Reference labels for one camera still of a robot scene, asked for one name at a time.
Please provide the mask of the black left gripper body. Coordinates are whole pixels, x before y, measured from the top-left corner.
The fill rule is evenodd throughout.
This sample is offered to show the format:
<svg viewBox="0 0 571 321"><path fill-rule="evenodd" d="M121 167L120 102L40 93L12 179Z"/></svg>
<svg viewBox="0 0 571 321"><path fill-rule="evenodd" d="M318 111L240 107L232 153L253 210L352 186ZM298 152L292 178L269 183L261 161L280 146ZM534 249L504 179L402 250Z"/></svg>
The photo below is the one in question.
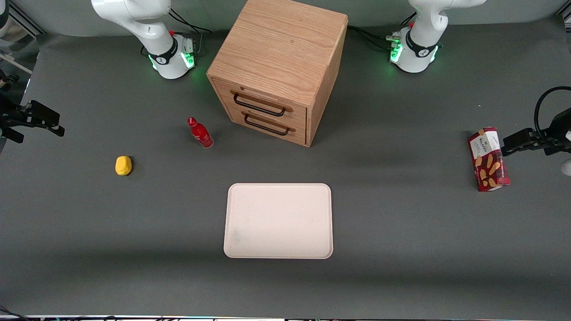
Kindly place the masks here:
<svg viewBox="0 0 571 321"><path fill-rule="evenodd" d="M571 152L570 130L571 130L571 110L557 114L551 121L548 128L540 129L539 109L534 111L534 127L540 137L540 147L546 156L559 152Z"/></svg>

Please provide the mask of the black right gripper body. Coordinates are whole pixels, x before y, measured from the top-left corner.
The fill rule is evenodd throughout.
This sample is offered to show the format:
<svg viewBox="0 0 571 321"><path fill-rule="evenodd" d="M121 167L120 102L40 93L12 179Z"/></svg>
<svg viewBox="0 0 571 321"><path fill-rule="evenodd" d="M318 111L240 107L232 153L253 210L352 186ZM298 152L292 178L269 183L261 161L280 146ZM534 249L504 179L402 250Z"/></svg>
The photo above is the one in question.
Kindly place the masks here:
<svg viewBox="0 0 571 321"><path fill-rule="evenodd" d="M13 129L16 126L28 127L27 110L31 107L31 102L20 105L12 102L0 103L0 129L1 138L6 138L21 144L24 140L24 135Z"/></svg>

